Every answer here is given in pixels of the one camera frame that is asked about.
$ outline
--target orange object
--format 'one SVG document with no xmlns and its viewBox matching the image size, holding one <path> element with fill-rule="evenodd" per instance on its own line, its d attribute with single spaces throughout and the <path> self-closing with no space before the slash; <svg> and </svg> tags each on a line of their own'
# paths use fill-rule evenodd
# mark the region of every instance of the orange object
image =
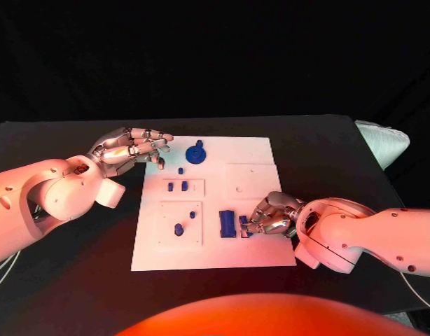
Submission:
<svg viewBox="0 0 430 336">
<path fill-rule="evenodd" d="M 124 330 L 128 335 L 422 335 L 339 302 L 290 294 L 216 297 L 177 307 Z"/>
</svg>

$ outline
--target robotic arm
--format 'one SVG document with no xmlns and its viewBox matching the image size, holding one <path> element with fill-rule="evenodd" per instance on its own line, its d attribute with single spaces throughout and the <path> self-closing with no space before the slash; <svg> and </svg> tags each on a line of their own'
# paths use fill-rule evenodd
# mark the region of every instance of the robotic arm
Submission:
<svg viewBox="0 0 430 336">
<path fill-rule="evenodd" d="M 121 128 L 109 132 L 85 155 L 46 160 L 0 173 L 0 261 L 76 219 L 93 202 L 115 208 L 125 188 L 108 177 L 135 162 L 163 169 L 160 151 L 170 151 L 170 134 Z"/>
<path fill-rule="evenodd" d="M 350 273 L 366 252 L 399 272 L 430 277 L 430 210 L 375 213 L 342 198 L 304 203 L 271 192 L 242 230 L 297 235 L 294 256 L 311 268 L 323 263 L 333 271 Z"/>
</svg>

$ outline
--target white board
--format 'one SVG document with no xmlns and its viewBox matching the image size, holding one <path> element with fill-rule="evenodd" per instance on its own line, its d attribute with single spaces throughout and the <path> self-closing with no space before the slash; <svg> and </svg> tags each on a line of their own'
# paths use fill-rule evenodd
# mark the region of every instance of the white board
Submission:
<svg viewBox="0 0 430 336">
<path fill-rule="evenodd" d="M 190 164 L 184 152 L 196 140 L 203 142 L 206 159 Z M 268 138 L 176 136 L 170 148 L 161 153 L 164 170 L 145 165 L 131 270 L 295 265 L 291 243 L 281 234 L 255 234 L 251 238 L 239 234 L 238 216 L 249 218 L 268 192 L 279 191 Z M 181 181 L 187 191 L 180 191 Z M 219 237 L 222 210 L 235 213 L 235 238 Z M 177 223 L 183 226 L 178 237 Z"/>
</svg>

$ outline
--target black table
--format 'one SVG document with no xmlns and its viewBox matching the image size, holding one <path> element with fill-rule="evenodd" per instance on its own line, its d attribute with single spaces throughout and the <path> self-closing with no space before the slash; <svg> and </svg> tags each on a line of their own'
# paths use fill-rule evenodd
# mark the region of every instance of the black table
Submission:
<svg viewBox="0 0 430 336">
<path fill-rule="evenodd" d="M 0 125 L 0 172 L 83 154 L 116 127 L 174 135 L 269 137 L 282 191 L 305 201 L 343 197 L 375 211 L 401 201 L 357 128 L 339 115 Z M 350 274 L 326 267 L 131 272 L 144 165 L 115 178 L 125 194 L 115 210 L 98 204 L 25 248 L 0 286 L 0 334 L 111 335 L 189 302 L 253 292 L 329 298 L 378 313 L 419 309 L 398 273 L 363 253 Z M 430 278 L 408 276 L 430 302 Z"/>
</svg>

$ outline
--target small blue piece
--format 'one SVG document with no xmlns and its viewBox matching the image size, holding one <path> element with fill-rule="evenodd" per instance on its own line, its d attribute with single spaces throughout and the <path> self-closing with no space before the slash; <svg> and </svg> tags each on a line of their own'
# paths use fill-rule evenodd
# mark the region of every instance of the small blue piece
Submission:
<svg viewBox="0 0 430 336">
<path fill-rule="evenodd" d="M 238 216 L 238 222 L 239 222 L 239 229 L 243 231 L 242 238 L 248 238 L 253 233 L 246 231 L 246 224 L 248 224 L 246 216 Z"/>
<path fill-rule="evenodd" d="M 204 161 L 206 152 L 203 150 L 203 142 L 200 140 L 196 141 L 194 146 L 186 149 L 184 157 L 186 157 L 186 161 L 189 163 L 193 163 L 194 165 L 197 165 L 199 163 Z"/>
<path fill-rule="evenodd" d="M 183 226 L 177 223 L 174 225 L 174 235 L 178 237 L 183 234 Z"/>
<path fill-rule="evenodd" d="M 219 211 L 219 236 L 222 238 L 233 238 L 236 236 L 233 212 L 230 210 Z"/>
</svg>

